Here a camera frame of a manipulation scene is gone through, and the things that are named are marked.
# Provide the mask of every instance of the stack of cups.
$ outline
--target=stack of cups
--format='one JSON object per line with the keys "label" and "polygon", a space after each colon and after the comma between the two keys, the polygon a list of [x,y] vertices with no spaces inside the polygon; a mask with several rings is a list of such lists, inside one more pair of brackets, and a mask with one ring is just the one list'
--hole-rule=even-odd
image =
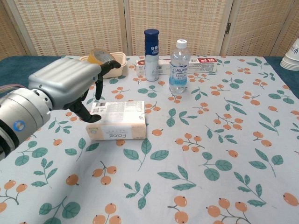
{"label": "stack of cups", "polygon": [[280,66],[292,71],[299,70],[299,37],[289,51],[285,54]]}

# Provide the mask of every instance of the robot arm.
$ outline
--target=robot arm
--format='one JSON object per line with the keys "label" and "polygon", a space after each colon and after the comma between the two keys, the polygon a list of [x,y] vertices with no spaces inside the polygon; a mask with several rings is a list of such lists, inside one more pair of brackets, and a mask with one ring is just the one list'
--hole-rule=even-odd
{"label": "robot arm", "polygon": [[19,88],[0,98],[0,160],[42,127],[52,110],[70,109],[83,121],[101,119],[83,106],[89,87],[96,83],[96,99],[103,90],[103,75],[121,65],[101,66],[75,59],[58,59],[29,76],[28,89]]}

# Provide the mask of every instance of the water bottle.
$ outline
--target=water bottle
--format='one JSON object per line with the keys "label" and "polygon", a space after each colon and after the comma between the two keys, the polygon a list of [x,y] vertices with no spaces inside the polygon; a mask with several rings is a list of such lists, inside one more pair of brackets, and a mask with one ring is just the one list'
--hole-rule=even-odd
{"label": "water bottle", "polygon": [[191,54],[187,41],[177,40],[177,48],[171,53],[169,89],[173,93],[182,93],[187,85],[187,70]]}
{"label": "water bottle", "polygon": [[159,30],[147,29],[145,34],[145,78],[156,81],[159,78]]}

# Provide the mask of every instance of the white bottle cap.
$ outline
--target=white bottle cap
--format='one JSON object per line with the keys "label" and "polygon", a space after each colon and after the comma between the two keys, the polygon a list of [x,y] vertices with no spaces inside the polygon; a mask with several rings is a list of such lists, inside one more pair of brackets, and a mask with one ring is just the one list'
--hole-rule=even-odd
{"label": "white bottle cap", "polygon": [[179,39],[177,40],[177,48],[184,49],[187,47],[187,40]]}

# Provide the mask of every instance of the tissue box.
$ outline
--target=tissue box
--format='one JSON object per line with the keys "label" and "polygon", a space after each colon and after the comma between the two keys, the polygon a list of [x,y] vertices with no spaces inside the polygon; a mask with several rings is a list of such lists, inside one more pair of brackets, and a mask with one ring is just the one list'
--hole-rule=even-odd
{"label": "tissue box", "polygon": [[[159,75],[170,74],[170,59],[159,59]],[[136,75],[145,75],[144,60],[136,61]],[[187,73],[216,72],[217,60],[213,57],[191,58]]]}
{"label": "tissue box", "polygon": [[91,114],[102,117],[86,126],[92,140],[145,139],[144,101],[93,103]]}

